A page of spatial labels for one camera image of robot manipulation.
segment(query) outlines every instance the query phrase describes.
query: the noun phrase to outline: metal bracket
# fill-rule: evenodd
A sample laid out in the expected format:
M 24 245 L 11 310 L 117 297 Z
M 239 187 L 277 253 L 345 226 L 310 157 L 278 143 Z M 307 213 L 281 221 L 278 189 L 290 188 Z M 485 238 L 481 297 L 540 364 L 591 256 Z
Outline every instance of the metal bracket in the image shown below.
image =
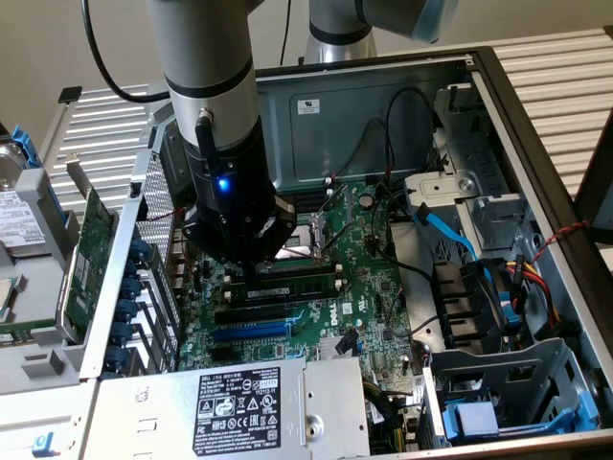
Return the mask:
M 87 199 L 87 194 L 89 191 L 94 188 L 92 183 L 89 181 L 87 174 L 80 166 L 80 159 L 76 153 L 69 153 L 66 160 L 66 172 L 70 175 L 70 178 L 73 179 L 75 185 L 79 189 L 83 198 Z

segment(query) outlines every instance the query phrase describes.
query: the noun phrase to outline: warning label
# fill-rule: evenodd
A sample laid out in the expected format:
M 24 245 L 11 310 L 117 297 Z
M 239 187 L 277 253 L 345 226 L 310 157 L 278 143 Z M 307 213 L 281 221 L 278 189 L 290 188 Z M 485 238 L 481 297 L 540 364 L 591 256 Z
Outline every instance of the warning label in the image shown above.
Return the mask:
M 199 457 L 281 446 L 280 368 L 202 376 L 193 429 Z

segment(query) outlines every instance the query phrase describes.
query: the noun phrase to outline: blue led light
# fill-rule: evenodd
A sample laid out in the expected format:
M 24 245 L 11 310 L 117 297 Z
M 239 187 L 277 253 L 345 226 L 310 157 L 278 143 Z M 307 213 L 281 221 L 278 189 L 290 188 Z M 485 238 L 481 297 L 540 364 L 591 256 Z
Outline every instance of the blue led light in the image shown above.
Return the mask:
M 228 181 L 228 179 L 219 179 L 217 181 L 217 185 L 222 192 L 227 192 L 228 190 L 230 190 L 230 182 Z

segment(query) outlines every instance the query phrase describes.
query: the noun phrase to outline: screw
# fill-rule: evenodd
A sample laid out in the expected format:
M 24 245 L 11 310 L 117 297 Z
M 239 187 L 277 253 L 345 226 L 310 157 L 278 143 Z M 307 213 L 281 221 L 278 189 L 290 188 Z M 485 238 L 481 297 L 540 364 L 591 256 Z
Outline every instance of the screw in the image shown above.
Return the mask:
M 462 179 L 458 183 L 458 186 L 460 187 L 460 190 L 462 190 L 463 192 L 468 192 L 470 189 L 472 189 L 472 184 L 467 179 Z

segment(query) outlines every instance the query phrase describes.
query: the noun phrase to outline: white wall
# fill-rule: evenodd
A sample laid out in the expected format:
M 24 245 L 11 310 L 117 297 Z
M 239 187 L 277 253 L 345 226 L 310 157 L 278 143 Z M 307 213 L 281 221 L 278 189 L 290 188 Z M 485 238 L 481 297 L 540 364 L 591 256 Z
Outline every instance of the white wall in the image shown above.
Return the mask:
M 120 84 L 160 79 L 146 0 L 90 0 L 102 56 Z M 293 0 L 285 63 L 304 53 L 307 0 Z M 267 0 L 250 17 L 256 66 L 279 62 L 286 0 Z M 441 45 L 570 32 L 613 24 L 613 0 L 460 0 Z M 375 31 L 379 53 L 423 45 Z M 64 86 L 102 87 L 89 54 L 79 0 L 2 0 L 0 120 L 20 123 L 42 142 Z

